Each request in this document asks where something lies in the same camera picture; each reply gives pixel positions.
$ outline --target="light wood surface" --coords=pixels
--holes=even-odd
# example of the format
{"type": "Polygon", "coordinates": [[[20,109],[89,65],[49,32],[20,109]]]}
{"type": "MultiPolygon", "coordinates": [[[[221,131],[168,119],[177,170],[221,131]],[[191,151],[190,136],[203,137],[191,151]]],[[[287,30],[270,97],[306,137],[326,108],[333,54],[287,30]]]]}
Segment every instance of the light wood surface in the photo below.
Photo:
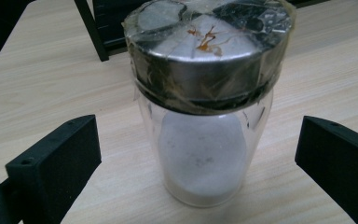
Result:
{"type": "Polygon", "coordinates": [[[62,223],[352,223],[295,163],[304,115],[358,132],[358,1],[297,11],[274,103],[239,194],[196,209],[161,184],[133,101],[129,55],[101,63],[73,0],[37,0],[0,53],[5,164],[69,119],[97,116],[103,163],[62,223]]]}

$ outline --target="wooden table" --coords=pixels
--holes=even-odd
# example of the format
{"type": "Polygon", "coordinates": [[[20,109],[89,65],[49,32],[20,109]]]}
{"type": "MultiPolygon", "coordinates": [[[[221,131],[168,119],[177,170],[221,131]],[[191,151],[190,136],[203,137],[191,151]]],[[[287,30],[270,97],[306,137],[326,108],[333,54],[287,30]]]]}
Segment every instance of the wooden table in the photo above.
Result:
{"type": "Polygon", "coordinates": [[[243,188],[218,207],[192,208],[165,190],[130,76],[128,53],[99,61],[74,1],[31,3],[0,53],[0,181],[40,138],[95,114],[103,163],[63,223],[352,223],[294,159],[304,115],[358,132],[358,1],[297,11],[243,188]]]}

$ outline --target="white powder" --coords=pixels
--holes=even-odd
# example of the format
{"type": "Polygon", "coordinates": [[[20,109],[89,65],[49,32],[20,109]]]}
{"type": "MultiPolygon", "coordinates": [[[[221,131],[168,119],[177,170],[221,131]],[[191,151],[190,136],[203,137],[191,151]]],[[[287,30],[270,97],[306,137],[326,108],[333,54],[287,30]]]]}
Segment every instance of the white powder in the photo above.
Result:
{"type": "Polygon", "coordinates": [[[241,186],[246,162],[241,123],[233,115],[189,116],[168,112],[158,155],[167,189],[184,203],[213,206],[241,186]]]}

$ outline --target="salt shaker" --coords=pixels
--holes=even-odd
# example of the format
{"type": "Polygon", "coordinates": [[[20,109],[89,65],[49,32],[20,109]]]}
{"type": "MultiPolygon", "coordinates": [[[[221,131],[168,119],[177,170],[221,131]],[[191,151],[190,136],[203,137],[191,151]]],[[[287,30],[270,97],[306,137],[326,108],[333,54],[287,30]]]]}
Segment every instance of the salt shaker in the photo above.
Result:
{"type": "Polygon", "coordinates": [[[155,0],[124,21],[166,189],[209,207],[241,187],[294,28],[281,0],[155,0]]]}

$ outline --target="jar lid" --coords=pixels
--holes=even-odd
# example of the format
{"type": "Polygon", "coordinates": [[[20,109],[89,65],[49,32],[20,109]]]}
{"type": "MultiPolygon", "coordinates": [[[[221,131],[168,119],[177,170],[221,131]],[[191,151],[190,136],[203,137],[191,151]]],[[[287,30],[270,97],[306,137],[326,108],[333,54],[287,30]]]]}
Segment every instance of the jar lid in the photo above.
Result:
{"type": "Polygon", "coordinates": [[[294,19],[281,0],[147,2],[123,23],[135,83],[181,113],[245,108],[276,83],[294,19]]]}

